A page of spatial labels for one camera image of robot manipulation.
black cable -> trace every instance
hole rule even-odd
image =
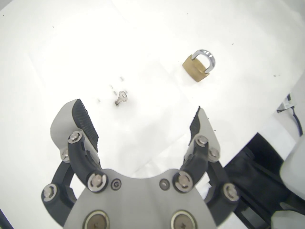
[[[288,99],[288,100],[291,100],[290,94],[287,95],[287,99]],[[294,106],[291,107],[291,109],[292,109],[292,112],[293,112],[293,117],[294,117],[294,119],[295,119],[295,121],[296,121],[296,124],[297,124],[297,126],[298,126],[299,135],[302,136],[302,135],[303,135],[303,129],[302,129],[301,122],[300,122],[299,118],[297,117],[297,115],[295,114]]]

small metal key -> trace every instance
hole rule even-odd
[[[205,66],[196,57],[204,55],[209,59],[209,67]],[[207,50],[197,50],[193,55],[190,55],[182,64],[186,72],[196,81],[199,82],[209,75],[209,72],[215,67],[215,58],[211,52]]]
[[[120,104],[120,102],[126,102],[127,101],[127,95],[124,91],[119,91],[119,97],[114,102],[117,106]]]

white table surface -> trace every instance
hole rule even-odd
[[[0,14],[0,206],[14,228],[59,228],[40,193],[60,163],[51,122],[75,98],[100,136],[104,168],[147,177],[179,167],[198,105],[227,164],[305,69],[304,8],[305,0],[12,1]],[[195,83],[182,63],[198,49],[216,67]],[[122,89],[129,100],[115,108]]]

black linkage arm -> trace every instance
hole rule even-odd
[[[76,202],[74,192],[70,188],[73,175],[71,165],[61,162],[52,180],[52,184],[56,187],[56,190],[53,190],[56,192],[55,196],[50,201],[45,201],[44,191],[41,193],[41,199],[48,213],[62,227]]]

black machine part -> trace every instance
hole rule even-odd
[[[190,130],[181,169],[148,179],[102,169],[84,146],[86,136],[76,130],[67,141],[69,163],[60,164],[41,194],[47,211],[64,228],[107,229],[110,223],[111,228],[216,228],[237,206],[238,191],[218,162],[219,144],[203,109],[198,109]],[[211,148],[218,154],[211,156]],[[212,187],[203,201],[194,187],[205,172]],[[78,200],[70,188],[74,173],[86,186]]]

